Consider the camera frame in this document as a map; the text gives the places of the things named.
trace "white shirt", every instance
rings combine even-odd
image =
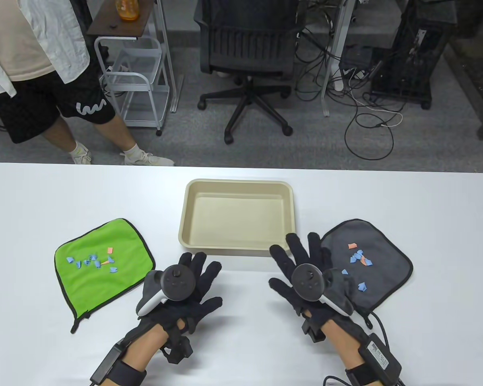
[[[63,82],[73,82],[89,66],[89,53],[70,1],[17,1],[37,41]],[[17,93],[0,66],[0,94],[3,92],[11,97]]]

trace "black glove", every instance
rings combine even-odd
[[[168,300],[164,304],[159,304],[146,316],[140,317],[140,324],[127,333],[122,344],[130,344],[155,325],[160,324],[169,336],[167,344],[162,348],[162,352],[168,361],[170,363],[178,363],[183,357],[188,358],[191,355],[193,351],[190,347],[190,341],[188,338],[182,337],[181,334],[186,331],[194,333],[197,324],[206,315],[222,305],[222,298],[220,297],[211,298],[201,303],[205,294],[209,291],[211,283],[222,269],[222,265],[214,261],[208,265],[204,274],[201,275],[205,260],[206,254],[204,252],[198,252],[193,259],[192,254],[189,252],[181,256],[179,264],[189,267],[195,276],[196,286],[194,292],[183,301],[174,302]],[[179,319],[182,319],[185,323],[185,327],[181,331],[177,327]]]
[[[323,248],[320,245],[320,236],[317,233],[308,234],[308,243],[310,245],[310,255],[304,249],[299,237],[295,233],[286,235],[286,242],[295,258],[295,263],[288,257],[285,250],[280,246],[274,245],[270,247],[270,254],[282,270],[288,281],[291,282],[291,274],[297,265],[312,264],[315,265],[321,272],[333,269],[333,262],[331,261],[331,252],[328,248]],[[314,342],[322,341],[326,336],[320,331],[321,327],[329,320],[333,320],[348,334],[356,338],[361,343],[367,341],[367,334],[359,325],[355,324],[350,318],[342,316],[328,305],[321,302],[308,302],[301,298],[293,287],[289,287],[286,283],[278,278],[271,278],[269,280],[270,287],[285,298],[288,303],[292,305],[297,312],[306,319],[302,329],[304,333],[308,333]],[[304,312],[308,310],[311,317],[308,317]]]

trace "hand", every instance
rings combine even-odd
[[[153,311],[140,318],[140,325],[129,331],[124,338],[124,343],[133,342],[144,333],[150,331],[154,326],[160,325],[167,334],[179,323],[182,331],[195,332],[195,327],[206,315],[218,309],[222,305],[222,298],[211,298],[201,303],[205,294],[209,291],[213,280],[218,276],[222,265],[214,261],[208,265],[204,274],[201,275],[206,254],[198,252],[192,259],[191,253],[184,253],[179,259],[179,264],[189,267],[194,276],[196,287],[190,297],[181,301],[167,301],[159,304]]]
[[[308,235],[308,242],[310,245],[310,255],[304,249],[299,237],[295,233],[286,235],[286,242],[290,247],[290,250],[295,258],[295,263],[288,257],[285,250],[280,246],[271,246],[270,254],[275,260],[283,274],[288,281],[291,282],[291,274],[297,265],[301,264],[313,264],[320,271],[324,272],[333,268],[333,262],[331,261],[331,252],[327,248],[322,248],[320,245],[320,236],[317,233],[310,233]],[[285,298],[288,303],[295,309],[297,315],[302,314],[304,318],[309,320],[316,329],[320,329],[328,320],[337,315],[337,312],[331,307],[321,302],[308,302],[301,298],[293,287],[289,287],[282,280],[278,278],[271,278],[269,280],[270,287]]]

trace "white cable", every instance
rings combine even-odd
[[[366,108],[367,108],[367,109],[369,109],[369,110],[376,111],[376,112],[378,112],[378,113],[389,113],[389,114],[394,114],[394,116],[396,116],[396,115],[400,115],[400,116],[401,116],[401,121],[399,121],[399,122],[398,122],[398,123],[396,123],[395,125],[388,126],[388,125],[381,124],[380,126],[382,126],[382,127],[388,127],[388,128],[391,128],[391,127],[397,127],[398,125],[400,125],[400,124],[402,123],[402,121],[403,121],[403,118],[404,118],[404,117],[403,117],[403,115],[402,115],[400,112],[398,112],[398,111],[390,111],[390,110],[378,110],[378,109],[373,109],[372,107],[369,107],[368,105],[365,105],[364,103],[361,103],[360,101],[358,101],[358,100],[357,100],[357,99],[354,97],[354,95],[352,94],[352,88],[351,88],[351,81],[352,81],[352,77],[354,76],[354,73],[355,73],[355,72],[352,72],[352,76],[351,76],[351,78],[349,79],[349,90],[350,90],[350,94],[351,94],[352,99],[354,99],[354,101],[355,101],[356,103],[359,103],[360,105],[362,105],[363,107],[366,107]]]

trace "sock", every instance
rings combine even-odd
[[[75,149],[73,149],[73,151],[70,152],[70,156],[72,156],[73,158],[81,156],[85,152],[87,152],[87,149],[85,148],[84,145],[82,145],[82,143],[80,143],[79,141],[75,141],[75,143],[76,143]]]
[[[144,151],[140,149],[138,144],[134,145],[134,147],[130,150],[124,151],[125,157],[129,160],[141,160]]]

